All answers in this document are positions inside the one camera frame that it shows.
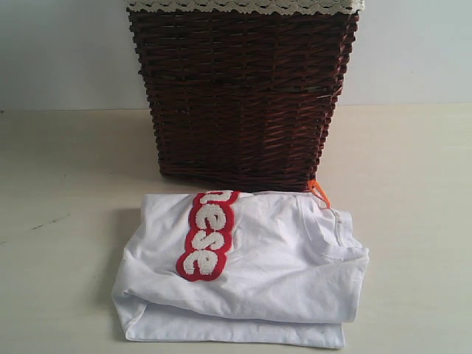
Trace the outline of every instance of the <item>white t-shirt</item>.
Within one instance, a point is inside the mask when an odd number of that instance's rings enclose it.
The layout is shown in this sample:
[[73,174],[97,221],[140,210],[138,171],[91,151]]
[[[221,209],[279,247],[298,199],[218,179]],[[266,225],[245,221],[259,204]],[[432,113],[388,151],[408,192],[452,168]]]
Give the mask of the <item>white t-shirt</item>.
[[310,193],[146,195],[113,299],[134,341],[340,348],[368,260]]

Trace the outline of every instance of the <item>orange tag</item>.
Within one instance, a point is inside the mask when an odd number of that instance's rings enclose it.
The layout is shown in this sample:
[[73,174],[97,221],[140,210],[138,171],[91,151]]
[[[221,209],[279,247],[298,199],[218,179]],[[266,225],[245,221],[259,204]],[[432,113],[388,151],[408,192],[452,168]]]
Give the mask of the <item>orange tag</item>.
[[308,181],[308,188],[310,188],[310,191],[313,193],[315,197],[324,201],[324,203],[326,204],[326,209],[331,208],[330,200],[328,199],[328,197],[326,196],[326,193],[324,192],[324,190],[322,189],[322,187],[319,185],[317,181],[315,181],[314,179],[311,179],[310,181]]

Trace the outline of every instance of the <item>white table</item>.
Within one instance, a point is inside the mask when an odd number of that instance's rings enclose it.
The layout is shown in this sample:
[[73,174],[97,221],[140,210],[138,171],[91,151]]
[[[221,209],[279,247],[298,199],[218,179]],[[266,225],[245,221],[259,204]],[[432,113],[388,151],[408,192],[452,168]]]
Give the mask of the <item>white table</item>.
[[[124,340],[141,198],[199,190],[159,176],[147,111],[0,114],[0,171],[0,353],[324,353]],[[318,180],[371,249],[342,353],[472,353],[472,105],[339,107]]]

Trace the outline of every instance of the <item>wicker basket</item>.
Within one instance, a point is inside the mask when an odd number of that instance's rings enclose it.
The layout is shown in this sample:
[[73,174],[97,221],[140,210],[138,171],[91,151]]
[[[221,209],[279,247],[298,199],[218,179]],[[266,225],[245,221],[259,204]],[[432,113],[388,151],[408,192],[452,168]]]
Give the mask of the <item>wicker basket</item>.
[[130,10],[164,176],[307,189],[358,14]]

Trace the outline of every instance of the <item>white lace trim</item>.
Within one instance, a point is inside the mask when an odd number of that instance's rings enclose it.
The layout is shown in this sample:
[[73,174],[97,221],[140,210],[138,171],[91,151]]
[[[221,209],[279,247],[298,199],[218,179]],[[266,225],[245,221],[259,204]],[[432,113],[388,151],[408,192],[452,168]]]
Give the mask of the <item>white lace trim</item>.
[[262,14],[280,13],[291,15],[301,13],[313,15],[323,13],[356,13],[364,9],[364,0],[125,0],[128,7],[134,11],[146,10],[155,12],[181,11],[233,11]]

